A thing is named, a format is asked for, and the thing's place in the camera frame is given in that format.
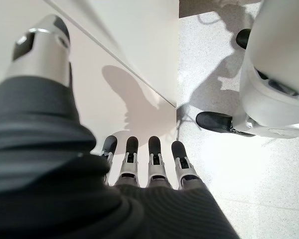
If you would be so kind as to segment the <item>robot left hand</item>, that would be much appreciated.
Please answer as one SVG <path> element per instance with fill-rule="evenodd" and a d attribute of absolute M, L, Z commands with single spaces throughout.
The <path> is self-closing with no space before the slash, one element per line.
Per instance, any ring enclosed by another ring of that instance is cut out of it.
<path fill-rule="evenodd" d="M 178 190 L 156 136 L 148 185 L 139 186 L 131 136 L 109 186 L 117 138 L 92 154 L 96 139 L 79 120 L 69 53 L 68 28 L 54 14 L 15 42 L 0 83 L 0 239 L 238 238 L 180 141 L 171 146 Z"/>

